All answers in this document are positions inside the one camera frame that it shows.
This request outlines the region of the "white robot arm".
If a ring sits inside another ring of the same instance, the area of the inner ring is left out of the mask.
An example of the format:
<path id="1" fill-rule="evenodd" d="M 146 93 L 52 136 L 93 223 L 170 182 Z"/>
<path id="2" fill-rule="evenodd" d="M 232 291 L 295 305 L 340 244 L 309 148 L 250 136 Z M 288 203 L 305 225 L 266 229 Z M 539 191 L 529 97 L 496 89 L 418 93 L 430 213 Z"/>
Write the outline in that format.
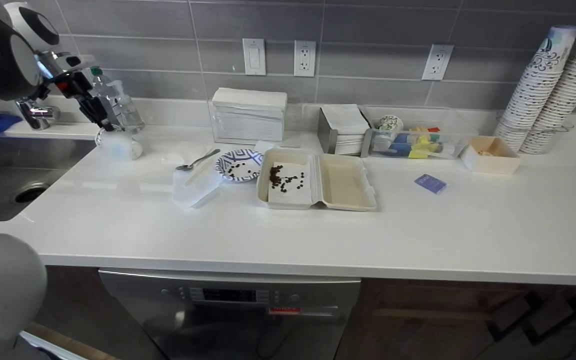
<path id="1" fill-rule="evenodd" d="M 34 131 L 46 126 L 50 110 L 38 102 L 50 89 L 73 99 L 98 129 L 118 131 L 90 71 L 90 59 L 60 49 L 57 26 L 43 12 L 22 0 L 0 0 L 0 100 L 13 100 Z"/>

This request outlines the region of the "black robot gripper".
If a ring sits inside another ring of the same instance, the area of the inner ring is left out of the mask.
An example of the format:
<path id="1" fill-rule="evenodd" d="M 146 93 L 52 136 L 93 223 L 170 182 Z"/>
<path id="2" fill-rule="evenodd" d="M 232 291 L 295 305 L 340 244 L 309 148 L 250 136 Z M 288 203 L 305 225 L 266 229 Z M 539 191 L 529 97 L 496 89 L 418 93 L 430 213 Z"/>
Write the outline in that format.
<path id="1" fill-rule="evenodd" d="M 96 60 L 90 54 L 41 53 L 36 67 L 43 74 L 36 99 L 46 99 L 50 89 L 57 89 L 62 97 L 74 99 L 85 117 L 98 129 L 114 131 L 102 100 L 95 95 L 93 68 Z"/>

